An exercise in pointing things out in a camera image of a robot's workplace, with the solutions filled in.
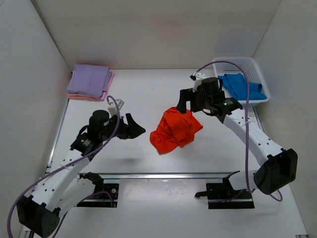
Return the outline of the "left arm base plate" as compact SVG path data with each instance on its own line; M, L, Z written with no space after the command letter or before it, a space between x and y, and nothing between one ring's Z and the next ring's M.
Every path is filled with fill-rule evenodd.
M104 179L95 185L93 194L77 204L77 207L116 208L119 194L119 180Z

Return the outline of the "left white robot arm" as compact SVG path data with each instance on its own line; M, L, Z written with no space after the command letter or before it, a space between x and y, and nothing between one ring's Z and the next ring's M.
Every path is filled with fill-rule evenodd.
M102 195L104 180L96 173L81 175L76 184L71 184L93 160L98 149L113 137L134 139L145 132L130 113L119 117L105 110L94 111L89 123L80 129L70 145L69 152L81 156L82 160L65 158L58 169L38 183L30 196L20 198L16 204L19 222L42 238L51 236L72 207L88 196Z

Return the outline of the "orange t-shirt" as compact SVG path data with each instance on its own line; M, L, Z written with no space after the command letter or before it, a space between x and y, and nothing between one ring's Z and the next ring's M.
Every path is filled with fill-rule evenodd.
M156 130L150 133L150 143L159 154L167 154L193 142L201 129L203 125L191 111L182 114L176 107L171 107L163 113Z

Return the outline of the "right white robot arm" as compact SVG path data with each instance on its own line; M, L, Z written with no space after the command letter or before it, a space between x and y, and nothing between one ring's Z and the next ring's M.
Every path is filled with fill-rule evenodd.
M216 77L203 77L194 87L180 90L176 106L180 113L186 112L190 102L191 112L202 111L218 120L233 131L245 144L246 151L255 157L259 169L234 172L222 186L222 194L234 198L240 190L258 189L271 195L296 178L298 155L293 149L284 149L271 140L262 130L248 119L246 108L235 98L226 97Z

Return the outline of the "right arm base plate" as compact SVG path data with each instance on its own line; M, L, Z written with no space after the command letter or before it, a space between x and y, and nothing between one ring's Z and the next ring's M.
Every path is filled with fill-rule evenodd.
M245 189L234 190L229 182L229 178L238 172L225 176L220 183L207 183L206 190L197 192L194 197L206 197L209 209L254 209L252 195Z

